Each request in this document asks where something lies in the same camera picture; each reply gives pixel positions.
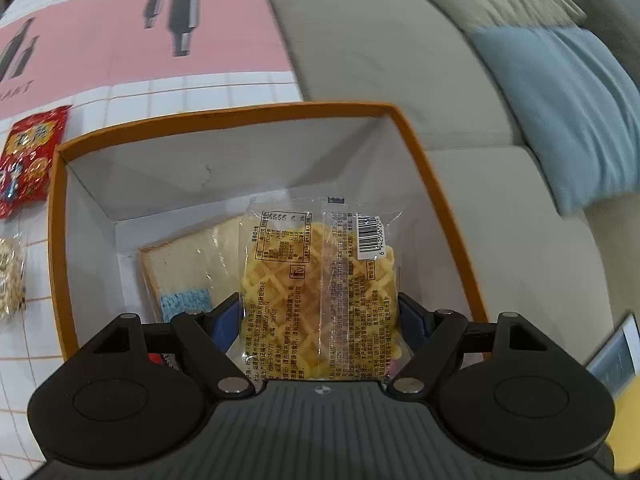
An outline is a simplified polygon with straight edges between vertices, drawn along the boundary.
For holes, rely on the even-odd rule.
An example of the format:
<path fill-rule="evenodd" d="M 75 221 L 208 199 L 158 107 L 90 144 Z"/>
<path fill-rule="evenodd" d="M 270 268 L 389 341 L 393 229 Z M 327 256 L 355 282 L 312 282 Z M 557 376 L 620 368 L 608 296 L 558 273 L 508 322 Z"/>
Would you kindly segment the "orange cardboard storage box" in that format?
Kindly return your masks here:
<path fill-rule="evenodd" d="M 427 309 L 487 320 L 442 185 L 397 107 L 241 107 L 130 122 L 58 148 L 48 256 L 64 358 L 122 312 L 150 317 L 139 247 L 242 214 L 254 197 L 288 196 L 403 206 L 402 290 Z"/>

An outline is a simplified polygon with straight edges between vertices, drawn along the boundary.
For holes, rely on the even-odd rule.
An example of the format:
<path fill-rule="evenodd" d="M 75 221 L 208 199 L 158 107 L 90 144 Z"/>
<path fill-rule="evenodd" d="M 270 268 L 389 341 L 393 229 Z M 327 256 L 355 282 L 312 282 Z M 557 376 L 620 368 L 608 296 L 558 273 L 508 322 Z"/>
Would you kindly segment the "beige sofa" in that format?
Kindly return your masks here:
<path fill-rule="evenodd" d="M 407 117 L 488 318 L 518 312 L 588 361 L 639 307 L 639 189 L 560 214 L 475 29 L 431 0 L 270 1 L 306 99 L 392 103 Z"/>

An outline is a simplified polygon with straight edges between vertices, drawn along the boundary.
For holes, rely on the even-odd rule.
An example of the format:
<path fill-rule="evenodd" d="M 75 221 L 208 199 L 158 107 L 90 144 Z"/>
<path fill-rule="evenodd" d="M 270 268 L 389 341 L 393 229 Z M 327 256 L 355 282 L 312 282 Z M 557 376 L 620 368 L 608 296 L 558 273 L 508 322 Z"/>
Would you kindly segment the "checkered pink tablecloth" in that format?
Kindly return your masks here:
<path fill-rule="evenodd" d="M 68 108 L 64 136 L 200 110 L 295 102 L 296 77 L 266 0 L 14 0 L 1 17 L 1 130 Z M 1 474 L 43 455 L 27 420 L 63 363 L 50 285 L 48 204 L 1 223 L 22 248 L 25 302 L 1 322 Z"/>

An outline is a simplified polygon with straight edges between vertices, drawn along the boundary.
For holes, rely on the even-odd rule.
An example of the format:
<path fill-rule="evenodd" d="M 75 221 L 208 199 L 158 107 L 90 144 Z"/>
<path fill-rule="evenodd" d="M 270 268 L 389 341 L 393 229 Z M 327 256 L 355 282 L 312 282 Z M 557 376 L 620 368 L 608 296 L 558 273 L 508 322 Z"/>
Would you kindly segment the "puffed rice snack packet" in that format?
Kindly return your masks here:
<path fill-rule="evenodd" d="M 21 234 L 2 237 L 0 246 L 1 318 L 10 318 L 25 305 L 25 253 Z"/>

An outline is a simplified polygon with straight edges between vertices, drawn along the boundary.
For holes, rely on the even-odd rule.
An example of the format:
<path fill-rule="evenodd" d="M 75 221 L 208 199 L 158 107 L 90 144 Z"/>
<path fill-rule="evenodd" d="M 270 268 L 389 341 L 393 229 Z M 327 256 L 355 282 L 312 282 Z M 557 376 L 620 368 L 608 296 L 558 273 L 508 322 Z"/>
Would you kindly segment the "packaged sliced bread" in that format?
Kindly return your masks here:
<path fill-rule="evenodd" d="M 241 218 L 194 226 L 139 249 L 141 272 L 155 315 L 214 310 L 239 291 Z"/>

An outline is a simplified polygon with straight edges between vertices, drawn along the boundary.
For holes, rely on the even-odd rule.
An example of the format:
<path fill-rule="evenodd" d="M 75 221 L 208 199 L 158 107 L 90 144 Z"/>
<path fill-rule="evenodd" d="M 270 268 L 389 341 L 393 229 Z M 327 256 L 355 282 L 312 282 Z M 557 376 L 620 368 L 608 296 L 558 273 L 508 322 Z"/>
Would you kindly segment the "yellow waffle snack packet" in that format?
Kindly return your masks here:
<path fill-rule="evenodd" d="M 398 203 L 333 197 L 250 201 L 239 235 L 250 378 L 392 377 L 403 215 Z"/>

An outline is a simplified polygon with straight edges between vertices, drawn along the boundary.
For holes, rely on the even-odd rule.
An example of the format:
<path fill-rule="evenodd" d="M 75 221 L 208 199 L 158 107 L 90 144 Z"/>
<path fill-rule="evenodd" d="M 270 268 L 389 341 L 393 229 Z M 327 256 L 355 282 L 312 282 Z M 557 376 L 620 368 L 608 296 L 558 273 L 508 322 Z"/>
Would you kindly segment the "light blue cushion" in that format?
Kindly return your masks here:
<path fill-rule="evenodd" d="M 639 188 L 639 89 L 606 45 L 579 27 L 479 28 L 494 75 L 566 216 Z"/>

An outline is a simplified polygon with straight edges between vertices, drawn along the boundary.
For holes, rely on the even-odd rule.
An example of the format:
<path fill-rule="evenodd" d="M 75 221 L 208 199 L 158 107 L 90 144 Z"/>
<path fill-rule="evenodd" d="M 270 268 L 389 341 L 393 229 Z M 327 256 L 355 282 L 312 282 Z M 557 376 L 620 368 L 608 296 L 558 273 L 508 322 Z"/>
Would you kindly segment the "red snack bag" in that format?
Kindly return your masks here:
<path fill-rule="evenodd" d="M 1 154 L 1 218 L 48 195 L 53 156 L 66 128 L 70 105 L 16 122 Z"/>

